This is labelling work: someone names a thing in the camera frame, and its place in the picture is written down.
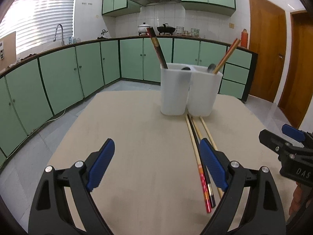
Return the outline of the person's right hand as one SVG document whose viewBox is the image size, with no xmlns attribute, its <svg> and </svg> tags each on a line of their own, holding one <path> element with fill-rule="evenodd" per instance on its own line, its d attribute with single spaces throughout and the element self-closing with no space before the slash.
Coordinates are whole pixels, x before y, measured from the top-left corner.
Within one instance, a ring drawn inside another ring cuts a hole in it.
<svg viewBox="0 0 313 235">
<path fill-rule="evenodd" d="M 306 195 L 310 193 L 310 187 L 307 187 L 299 182 L 296 182 L 296 189 L 293 193 L 293 199 L 289 208 L 289 215 L 297 213 L 297 211 L 301 208 L 303 200 L 306 198 Z"/>
</svg>

